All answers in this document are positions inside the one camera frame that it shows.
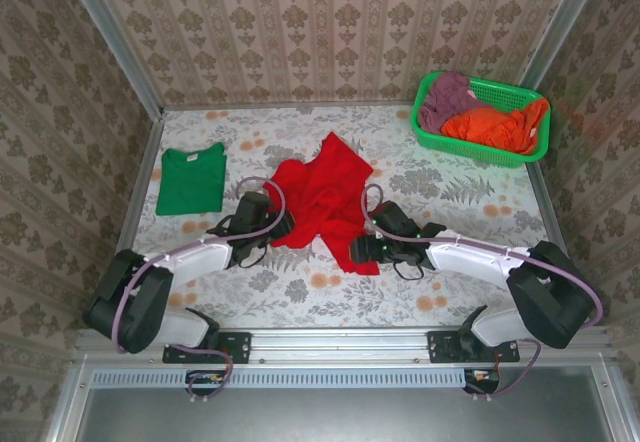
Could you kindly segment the red t-shirt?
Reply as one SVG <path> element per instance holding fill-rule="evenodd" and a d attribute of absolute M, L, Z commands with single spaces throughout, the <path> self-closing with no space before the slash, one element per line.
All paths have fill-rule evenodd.
<path fill-rule="evenodd" d="M 294 229 L 275 247 L 302 249 L 319 237 L 341 270 L 365 276 L 379 273 L 375 262 L 351 260 L 349 246 L 365 233 L 360 198 L 373 168 L 331 132 L 308 163 L 283 161 L 272 176 L 282 190 Z"/>

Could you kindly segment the folded green t-shirt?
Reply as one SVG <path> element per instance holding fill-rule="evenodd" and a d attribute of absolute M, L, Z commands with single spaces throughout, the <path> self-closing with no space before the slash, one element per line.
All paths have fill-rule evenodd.
<path fill-rule="evenodd" d="M 193 152 L 169 148 L 161 157 L 158 216 L 222 210 L 227 155 L 221 142 Z"/>

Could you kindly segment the green plastic basket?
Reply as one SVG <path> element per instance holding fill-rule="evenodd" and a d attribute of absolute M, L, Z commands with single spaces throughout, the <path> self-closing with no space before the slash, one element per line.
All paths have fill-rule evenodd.
<path fill-rule="evenodd" d="M 431 86 L 442 74 L 443 71 L 427 74 L 422 78 L 417 90 L 409 120 L 420 146 L 507 168 L 518 168 L 523 164 L 537 162 L 546 155 L 549 146 L 551 109 L 547 110 L 539 124 L 535 148 L 526 155 L 425 132 L 420 125 L 419 111 Z M 503 112 L 522 109 L 533 101 L 543 100 L 543 97 L 533 90 L 475 77 L 470 78 L 470 88 L 481 101 Z"/>

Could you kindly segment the orange t-shirt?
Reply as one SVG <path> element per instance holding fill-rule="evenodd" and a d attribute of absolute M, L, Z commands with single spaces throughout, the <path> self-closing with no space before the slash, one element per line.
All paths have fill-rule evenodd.
<path fill-rule="evenodd" d="M 546 99 L 532 101 L 511 112 L 479 107 L 450 118 L 443 136 L 518 155 L 529 155 L 536 147 L 539 127 L 549 111 Z"/>

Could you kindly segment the purple t-shirt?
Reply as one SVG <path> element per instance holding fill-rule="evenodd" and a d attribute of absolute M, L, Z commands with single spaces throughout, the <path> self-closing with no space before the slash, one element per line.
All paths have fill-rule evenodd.
<path fill-rule="evenodd" d="M 452 117 L 487 106 L 476 97 L 468 77 L 457 72 L 445 72 L 431 84 L 419 109 L 418 122 L 423 131 L 440 134 Z"/>

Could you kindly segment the grey metal panel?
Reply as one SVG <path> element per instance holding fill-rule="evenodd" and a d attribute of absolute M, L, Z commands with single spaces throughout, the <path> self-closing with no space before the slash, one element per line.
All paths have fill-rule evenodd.
<path fill-rule="evenodd" d="M 45 442 L 640 442 L 618 368 L 539 367 L 512 392 L 459 388 L 181 388 L 95 385 L 73 370 Z"/>

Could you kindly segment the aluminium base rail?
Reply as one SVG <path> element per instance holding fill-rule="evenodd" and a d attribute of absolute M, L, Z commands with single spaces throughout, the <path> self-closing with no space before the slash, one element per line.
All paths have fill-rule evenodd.
<path fill-rule="evenodd" d="M 438 327 L 414 328 L 356 328 L 356 329 L 240 329 L 251 334 L 249 362 L 267 366 L 338 364 L 400 366 L 426 365 L 433 336 Z M 78 359 L 130 363 L 134 361 L 160 364 L 163 345 L 151 346 L 134 355 L 119 355 L 111 342 L 92 330 L 81 330 L 75 342 Z M 544 348 L 540 361 L 562 364 L 598 361 L 610 357 L 611 344 L 605 328 L 579 332 L 565 349 Z"/>

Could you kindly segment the aluminium table side rail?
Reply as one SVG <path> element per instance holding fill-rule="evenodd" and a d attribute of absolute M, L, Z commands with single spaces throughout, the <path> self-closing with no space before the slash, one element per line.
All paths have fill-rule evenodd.
<path fill-rule="evenodd" d="M 144 208 L 146 193 L 154 169 L 154 163 L 161 144 L 163 130 L 163 113 L 160 113 L 151 125 L 149 138 L 141 159 L 131 199 L 116 246 L 117 252 L 133 247 L 140 217 Z"/>
<path fill-rule="evenodd" d="M 567 253 L 566 244 L 540 165 L 538 162 L 527 163 L 526 168 L 549 241 L 556 244 L 564 253 Z"/>

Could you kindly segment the aluminium frame post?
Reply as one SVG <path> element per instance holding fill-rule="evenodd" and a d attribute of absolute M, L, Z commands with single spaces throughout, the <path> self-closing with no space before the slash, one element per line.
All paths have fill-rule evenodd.
<path fill-rule="evenodd" d="M 519 86 L 534 91 L 540 87 L 587 1 L 561 0 L 519 81 Z"/>
<path fill-rule="evenodd" d="M 128 42 L 124 23 L 119 22 L 107 0 L 81 0 L 89 16 L 113 53 L 119 67 L 153 122 L 162 117 L 163 104 L 145 73 L 139 57 Z"/>

